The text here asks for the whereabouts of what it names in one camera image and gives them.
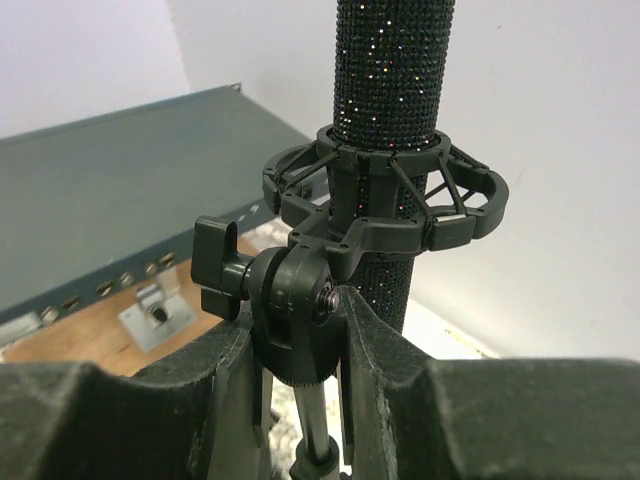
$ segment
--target metal bolt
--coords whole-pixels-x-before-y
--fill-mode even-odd
[[[158,267],[155,263],[147,263],[147,265],[144,267],[144,273],[146,273],[150,277],[155,275],[157,271]]]
[[[131,275],[129,272],[123,273],[120,276],[120,285],[122,285],[125,288],[133,285],[133,275]]]
[[[338,292],[329,290],[327,288],[320,293],[320,298],[318,299],[318,309],[321,312],[334,313],[336,310],[338,310],[339,304],[340,295],[338,295]]]
[[[59,315],[60,314],[58,313],[58,310],[56,308],[47,307],[42,312],[41,317],[45,325],[51,325],[53,322],[56,321]]]

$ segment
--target black wing knob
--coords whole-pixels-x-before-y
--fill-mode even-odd
[[[240,313],[240,301],[248,300],[245,279],[253,257],[238,253],[235,222],[200,217],[193,232],[191,279],[201,290],[205,312],[225,320]]]

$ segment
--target sparkly microphone body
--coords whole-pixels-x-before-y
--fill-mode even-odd
[[[453,0],[338,0],[333,139],[363,151],[422,151],[434,137]],[[354,218],[409,218],[418,205],[404,188],[371,191],[357,175],[328,168],[332,227]],[[426,175],[411,178],[424,193]],[[377,211],[371,196],[392,209]],[[349,280],[373,311],[402,331],[413,257],[365,254]]]

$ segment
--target metal clamp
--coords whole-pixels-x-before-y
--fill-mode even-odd
[[[180,295],[176,267],[158,275],[156,282],[136,292],[136,303],[118,318],[140,349],[147,353],[198,317]]]

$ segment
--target wooden surface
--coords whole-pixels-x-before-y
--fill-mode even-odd
[[[255,255],[243,239],[238,250]],[[146,365],[178,350],[214,327],[220,319],[202,312],[200,290],[190,278],[191,262],[178,265],[182,296],[198,312],[198,319],[149,353],[143,353],[118,320],[118,314],[135,303],[136,290],[143,284],[79,311],[35,335],[13,345],[3,354],[6,362],[53,362],[88,360],[104,370],[133,375]]]

